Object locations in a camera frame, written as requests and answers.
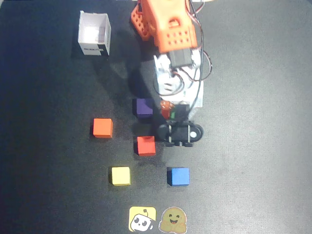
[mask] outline brown blob character sticker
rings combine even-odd
[[[178,207],[170,207],[166,209],[162,214],[159,230],[164,233],[186,233],[187,226],[184,211]]]

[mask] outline white cardboard box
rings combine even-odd
[[[80,11],[78,43],[84,55],[109,55],[111,24],[107,14]]]

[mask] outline yellow sticker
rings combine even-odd
[[[155,221],[154,207],[133,206],[129,210],[129,230],[132,232],[150,231],[155,226]]]
[[[186,214],[179,207],[170,207],[164,211],[159,223],[163,233],[184,234],[187,232]]]

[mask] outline orange cube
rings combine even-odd
[[[97,138],[112,138],[113,121],[110,118],[95,118],[93,122],[93,135]]]
[[[139,156],[154,156],[155,137],[154,136],[138,136],[137,137],[137,151]]]

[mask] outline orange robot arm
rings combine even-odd
[[[196,48],[195,28],[188,9],[189,2],[185,0],[138,0],[131,21],[143,40],[154,37],[161,54]]]

